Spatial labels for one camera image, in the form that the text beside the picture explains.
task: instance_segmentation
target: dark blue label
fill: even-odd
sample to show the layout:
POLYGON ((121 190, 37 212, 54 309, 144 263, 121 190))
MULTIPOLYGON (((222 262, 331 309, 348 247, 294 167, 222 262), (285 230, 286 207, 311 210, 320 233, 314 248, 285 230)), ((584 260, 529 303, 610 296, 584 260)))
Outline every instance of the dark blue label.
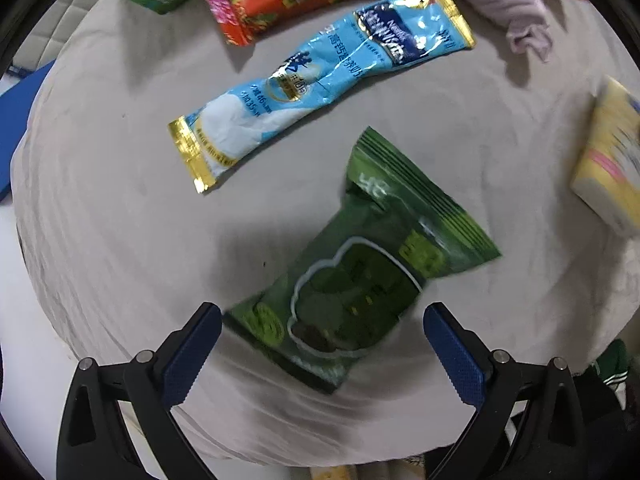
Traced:
POLYGON ((411 63, 427 54, 389 2, 357 10, 356 16, 360 27, 385 49, 395 65, 411 63))

